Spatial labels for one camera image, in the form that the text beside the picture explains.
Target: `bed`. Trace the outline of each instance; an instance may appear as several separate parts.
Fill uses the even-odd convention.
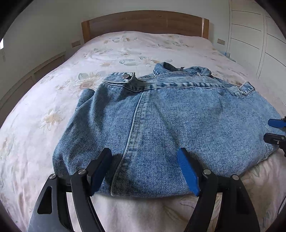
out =
[[[249,81],[281,114],[286,107],[256,77],[217,51],[208,40],[208,20],[170,11],[130,11],[82,23],[85,45],[48,73],[18,102],[0,129],[0,200],[26,231],[33,206],[49,174],[53,151],[73,115],[83,89],[96,90],[111,72],[143,76],[159,62],[175,67],[203,66],[232,84]],[[261,231],[275,220],[286,194],[286,158],[278,150],[241,178]],[[67,195],[75,231],[81,231]],[[197,202],[192,194],[160,199],[96,194],[95,210],[106,231],[184,231]],[[221,203],[208,231],[214,230]]]

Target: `screw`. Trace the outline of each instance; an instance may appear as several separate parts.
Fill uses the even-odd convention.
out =
[[[49,178],[52,180],[52,179],[55,179],[57,177],[57,175],[55,174],[55,173],[53,173],[53,174],[51,174],[50,176],[49,176]]]
[[[206,175],[209,175],[209,174],[211,174],[212,172],[210,171],[210,170],[208,170],[208,169],[205,169],[204,170],[204,174],[206,174]]]
[[[86,170],[84,168],[78,170],[78,174],[83,175],[84,173],[86,173]]]
[[[233,175],[233,179],[238,181],[239,180],[239,176],[238,175]]]

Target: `metal button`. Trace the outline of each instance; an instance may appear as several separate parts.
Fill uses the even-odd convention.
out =
[[[55,173],[53,173],[53,174],[51,174],[50,176],[49,176],[49,178],[52,180],[52,179],[55,179],[57,177],[57,175],[55,174]]]
[[[208,169],[205,169],[204,170],[204,174],[206,174],[206,175],[209,175],[209,174],[211,174],[212,172],[210,171],[210,170],[208,170]]]
[[[78,174],[83,175],[84,173],[86,173],[86,170],[84,168],[78,170]]]
[[[122,76],[122,79],[128,79],[129,77],[130,77],[129,74],[124,74],[124,75]]]
[[[239,180],[239,176],[238,175],[233,175],[233,179],[238,181]]]

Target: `folded denim jacket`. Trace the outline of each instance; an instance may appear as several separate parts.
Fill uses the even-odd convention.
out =
[[[113,160],[99,192],[164,197],[189,193],[176,154],[185,147],[216,175],[240,175],[278,147],[263,141],[278,112],[246,82],[229,84],[203,67],[156,64],[152,74],[111,73],[85,90],[59,141],[59,176],[86,168],[103,148]]]

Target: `window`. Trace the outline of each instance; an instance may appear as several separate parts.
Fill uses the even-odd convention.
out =
[[[1,40],[1,42],[0,42],[0,50],[1,50],[2,48],[4,48],[4,42],[3,42],[3,39],[2,39],[2,40]]]

